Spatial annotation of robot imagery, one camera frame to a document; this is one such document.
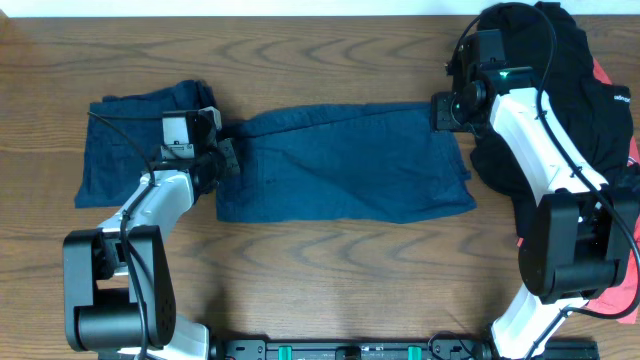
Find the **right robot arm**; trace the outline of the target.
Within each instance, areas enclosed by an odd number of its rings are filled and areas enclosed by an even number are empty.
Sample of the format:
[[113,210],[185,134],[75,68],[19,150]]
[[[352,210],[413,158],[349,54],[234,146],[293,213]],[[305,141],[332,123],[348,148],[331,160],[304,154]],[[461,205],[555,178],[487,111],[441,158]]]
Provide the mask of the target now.
[[497,134],[536,205],[519,247],[523,284],[475,356],[533,359],[570,315],[587,314],[590,300],[624,281],[639,255],[639,204],[584,159],[551,108],[547,79],[509,64],[500,31],[464,33],[446,71],[453,85],[432,97],[433,130]]

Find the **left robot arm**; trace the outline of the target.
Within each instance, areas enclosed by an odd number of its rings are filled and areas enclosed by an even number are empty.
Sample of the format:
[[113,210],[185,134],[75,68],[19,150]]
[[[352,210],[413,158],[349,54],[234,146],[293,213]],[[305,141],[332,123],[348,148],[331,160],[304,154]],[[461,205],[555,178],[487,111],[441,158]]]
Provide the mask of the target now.
[[164,242],[180,217],[219,181],[238,174],[214,107],[166,112],[161,157],[98,227],[63,242],[65,335],[102,359],[207,359],[208,328],[178,315]]

